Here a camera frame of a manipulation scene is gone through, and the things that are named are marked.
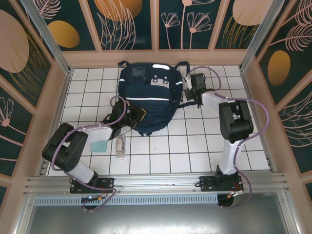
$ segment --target pink line drawing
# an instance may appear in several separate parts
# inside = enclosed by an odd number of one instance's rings
[[[204,5],[214,2],[215,0],[182,0],[183,3],[183,13],[182,13],[182,24],[181,24],[181,50],[183,50],[183,26],[184,26],[184,16],[185,9],[187,6],[191,5]]]
[[[132,50],[136,41],[136,26],[131,12],[127,8],[125,9],[120,1],[120,11],[112,0],[107,0],[109,7],[103,0],[98,2],[102,12],[107,16],[103,17],[97,13],[102,25],[100,43],[103,48],[105,50],[124,50],[131,45],[130,50]]]
[[[190,49],[192,48],[193,33],[211,30],[212,25],[208,24],[209,22],[210,22],[209,12],[206,14],[198,13],[195,18],[194,12],[187,14],[187,23],[189,25],[189,30],[191,32]]]
[[[169,13],[168,16],[166,13],[162,13],[161,19],[162,19],[162,22],[164,23],[164,25],[166,27],[168,46],[169,46],[169,49],[171,49],[170,41],[169,41],[168,28],[176,27],[176,26],[180,25],[181,22],[178,20],[178,16],[176,15],[176,12],[175,13]]]

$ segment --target grout line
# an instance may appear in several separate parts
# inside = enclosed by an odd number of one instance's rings
[[[208,142],[207,142],[207,136],[206,136],[206,129],[205,129],[205,123],[204,123],[204,119],[202,119],[203,121],[203,128],[204,128],[204,133],[205,133],[205,139],[206,139],[206,146],[207,146],[207,154],[208,154],[208,159],[209,159],[209,165],[210,165],[210,171],[212,171],[212,167],[211,167],[211,162],[210,162],[210,156],[209,156],[209,147],[208,147]]]

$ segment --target reflective stripe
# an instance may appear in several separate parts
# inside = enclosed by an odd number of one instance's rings
[[[148,97],[148,98],[134,98],[134,97],[126,97],[127,100],[156,100],[156,101],[169,101],[166,98],[156,98],[156,97]]]
[[[154,64],[153,68],[162,68],[165,70],[170,70],[170,67],[166,66],[166,65],[162,65],[162,64]]]

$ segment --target backpack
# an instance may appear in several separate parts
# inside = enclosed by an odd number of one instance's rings
[[[152,132],[166,127],[179,107],[183,83],[181,73],[177,70],[180,65],[187,66],[188,62],[180,62],[175,68],[162,63],[140,62],[129,64],[126,61],[118,63],[127,67],[120,73],[118,92],[129,101],[131,106],[143,108],[146,115],[133,128],[141,136],[150,136]]]

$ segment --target enclosure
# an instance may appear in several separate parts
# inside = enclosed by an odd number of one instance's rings
[[[311,0],[3,0],[1,233],[311,233],[311,15]],[[188,61],[216,90],[217,75],[196,69],[207,66],[220,76],[218,94],[264,104],[268,128],[237,162],[252,187],[244,207],[221,209],[217,192],[194,186],[215,174],[224,139],[219,113],[193,105],[151,136],[123,128],[124,160],[116,139],[106,152],[85,148],[81,160],[118,193],[96,214],[83,212],[88,195],[71,194],[69,177],[41,153],[60,124],[111,113],[123,60]],[[186,76],[185,66],[178,71]],[[267,117],[248,108],[253,136]],[[234,205],[248,197],[243,185]]]

